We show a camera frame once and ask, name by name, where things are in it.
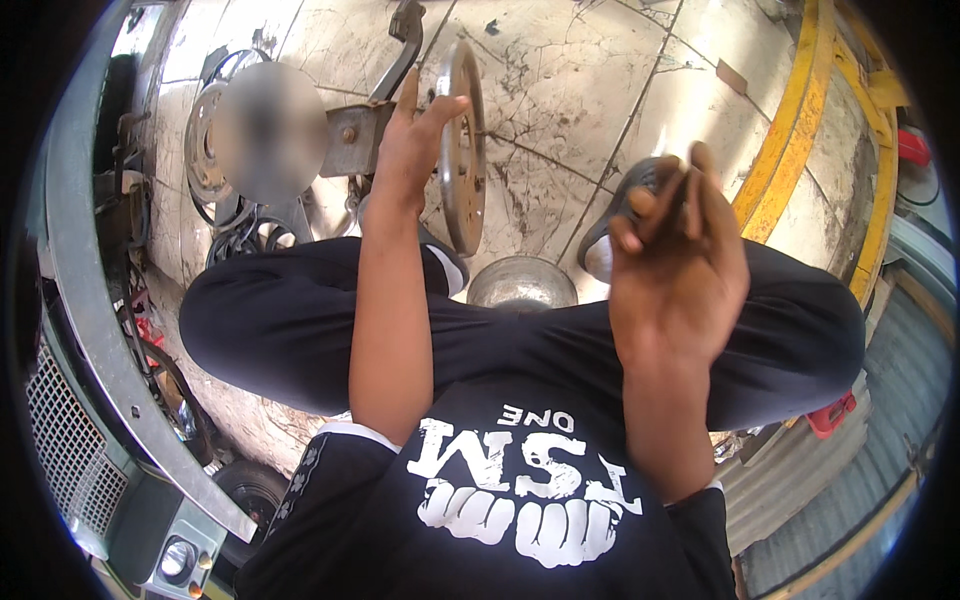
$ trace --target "ground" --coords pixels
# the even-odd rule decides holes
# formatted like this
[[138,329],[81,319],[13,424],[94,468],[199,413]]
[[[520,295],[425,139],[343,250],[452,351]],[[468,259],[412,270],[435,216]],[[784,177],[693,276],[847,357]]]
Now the ground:
[[[487,117],[487,203],[474,274],[497,258],[530,254],[563,268],[580,301],[608,287],[576,265],[580,238],[621,175],[650,155],[684,156],[705,140],[732,199],[780,103],[799,21],[773,21],[756,0],[424,0],[420,103],[449,46],[465,40],[482,74]],[[203,269],[211,232],[183,172],[183,130],[207,57],[256,46],[306,72],[327,108],[359,104],[400,44],[385,0],[192,0],[156,84],[141,141],[155,200],[151,290],[195,393],[218,426],[254,460],[289,474],[322,422],[232,388],[182,351],[182,290]],[[740,95],[717,78],[723,60],[747,81]],[[876,147],[852,92],[834,73],[800,181],[768,244],[843,277],[863,239],[876,180]],[[346,180],[318,180],[325,224],[343,215]],[[424,222],[448,239],[434,181]]]

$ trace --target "black pants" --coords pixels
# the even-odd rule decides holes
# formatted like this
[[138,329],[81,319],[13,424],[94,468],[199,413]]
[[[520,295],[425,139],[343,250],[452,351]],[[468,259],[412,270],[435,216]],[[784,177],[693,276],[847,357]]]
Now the black pants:
[[[727,349],[710,372],[708,426],[734,430],[822,408],[859,373],[863,314],[839,280],[747,242],[751,284]],[[180,309],[180,335],[214,376],[294,408],[348,408],[358,238],[239,256],[202,273]],[[623,371],[608,307],[517,314],[446,297],[440,261],[422,248],[435,391],[523,372],[621,412]]]

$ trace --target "red object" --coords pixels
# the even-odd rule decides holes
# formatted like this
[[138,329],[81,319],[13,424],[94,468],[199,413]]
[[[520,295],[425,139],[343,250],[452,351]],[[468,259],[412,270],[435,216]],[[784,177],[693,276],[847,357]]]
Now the red object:
[[[163,332],[153,326],[146,317],[136,318],[136,333],[142,339],[150,342],[154,346],[163,349]],[[159,367],[159,363],[151,357],[147,357],[147,364],[151,367]]]
[[919,135],[914,135],[904,130],[897,132],[897,141],[899,143],[900,158],[906,158],[910,162],[915,162],[922,167],[930,164],[930,149],[926,147],[926,142]]
[[830,437],[834,429],[840,426],[847,413],[853,412],[854,408],[856,408],[856,399],[853,397],[853,391],[850,390],[830,406],[807,413],[805,416],[813,433],[821,440],[825,440]]

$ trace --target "corrugated metal sheet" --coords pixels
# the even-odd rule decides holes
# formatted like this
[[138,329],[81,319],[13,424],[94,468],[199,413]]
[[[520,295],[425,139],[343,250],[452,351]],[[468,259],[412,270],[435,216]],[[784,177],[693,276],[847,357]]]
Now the corrugated metal sheet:
[[[931,431],[947,397],[950,365],[951,349],[936,326],[895,290],[864,365],[874,406],[867,418],[867,442],[802,511],[744,552],[752,596],[815,564],[897,485],[907,469],[903,434],[921,444]],[[797,597],[855,598],[892,546],[911,504],[908,501],[860,551]]]
[[727,498],[731,554],[743,552],[781,528],[822,492],[866,443],[871,400],[866,383],[859,379],[857,383],[860,386],[853,386],[856,410],[844,418],[836,435],[820,440],[806,419],[801,419],[756,465],[744,467],[734,456],[721,466],[718,478]]

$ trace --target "silver grille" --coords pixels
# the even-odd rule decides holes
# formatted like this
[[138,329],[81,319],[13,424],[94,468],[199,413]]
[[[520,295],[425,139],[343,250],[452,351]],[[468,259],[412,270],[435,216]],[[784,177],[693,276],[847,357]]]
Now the silver grille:
[[107,458],[107,441],[86,414],[46,343],[36,375],[27,384],[36,453],[60,514],[101,539],[127,487],[127,477]]

